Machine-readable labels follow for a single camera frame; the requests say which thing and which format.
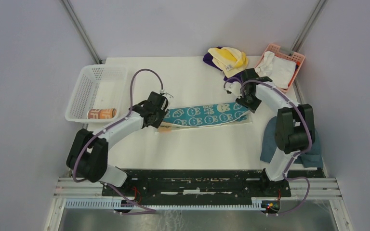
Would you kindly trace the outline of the teal bunny pattern towel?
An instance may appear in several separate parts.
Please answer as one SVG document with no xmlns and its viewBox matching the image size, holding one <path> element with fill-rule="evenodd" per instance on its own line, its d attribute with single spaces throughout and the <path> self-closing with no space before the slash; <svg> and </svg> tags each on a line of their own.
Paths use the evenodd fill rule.
<svg viewBox="0 0 370 231">
<path fill-rule="evenodd" d="M 157 131 L 246 123 L 249 115 L 250 111 L 236 102 L 173 108 L 168 111 Z"/>
</svg>

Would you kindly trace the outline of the white plastic basket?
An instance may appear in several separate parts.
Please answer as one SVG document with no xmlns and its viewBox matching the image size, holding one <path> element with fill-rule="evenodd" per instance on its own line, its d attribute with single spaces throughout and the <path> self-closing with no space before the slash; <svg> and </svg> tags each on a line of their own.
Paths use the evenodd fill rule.
<svg viewBox="0 0 370 231">
<path fill-rule="evenodd" d="M 65 119 L 77 123 L 109 123 L 123 115 L 121 107 L 128 97 L 124 95 L 128 82 L 128 68 L 122 65 L 95 64 L 81 69 L 72 91 Z M 92 109 L 116 108 L 112 119 L 88 119 Z"/>
</svg>

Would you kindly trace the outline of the cream rabbit text towel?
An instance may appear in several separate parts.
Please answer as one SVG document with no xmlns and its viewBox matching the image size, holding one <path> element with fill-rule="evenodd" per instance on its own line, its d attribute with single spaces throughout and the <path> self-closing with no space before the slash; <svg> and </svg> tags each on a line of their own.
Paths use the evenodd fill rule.
<svg viewBox="0 0 370 231">
<path fill-rule="evenodd" d="M 88 119 L 112 119 L 116 116 L 116 108 L 96 109 L 92 108 L 87 112 Z"/>
</svg>

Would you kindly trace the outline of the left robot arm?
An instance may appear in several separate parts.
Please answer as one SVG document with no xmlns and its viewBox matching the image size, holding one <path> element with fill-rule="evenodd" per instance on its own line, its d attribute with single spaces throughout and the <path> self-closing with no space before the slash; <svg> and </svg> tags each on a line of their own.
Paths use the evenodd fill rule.
<svg viewBox="0 0 370 231">
<path fill-rule="evenodd" d="M 158 128 L 168 112 L 172 96 L 151 92 L 148 99 L 130 107 L 126 116 L 96 130 L 81 129 L 77 132 L 66 166 L 76 182 L 88 180 L 114 185 L 119 195 L 132 191 L 128 174 L 108 163 L 108 152 L 128 135 L 147 127 Z"/>
</svg>

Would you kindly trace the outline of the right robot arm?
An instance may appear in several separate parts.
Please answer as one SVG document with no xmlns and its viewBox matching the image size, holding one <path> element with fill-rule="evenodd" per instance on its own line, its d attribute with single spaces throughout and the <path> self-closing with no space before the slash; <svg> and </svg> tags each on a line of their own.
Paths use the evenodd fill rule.
<svg viewBox="0 0 370 231">
<path fill-rule="evenodd" d="M 272 196 L 278 191 L 277 181 L 286 180 L 291 164 L 297 157 L 311 150 L 315 140 L 313 108 L 299 104 L 279 90 L 269 77 L 259 77 L 253 68 L 241 74 L 241 95 L 236 102 L 251 112 L 261 103 L 272 109 L 276 115 L 274 140 L 276 149 L 267 168 L 259 191 Z"/>
</svg>

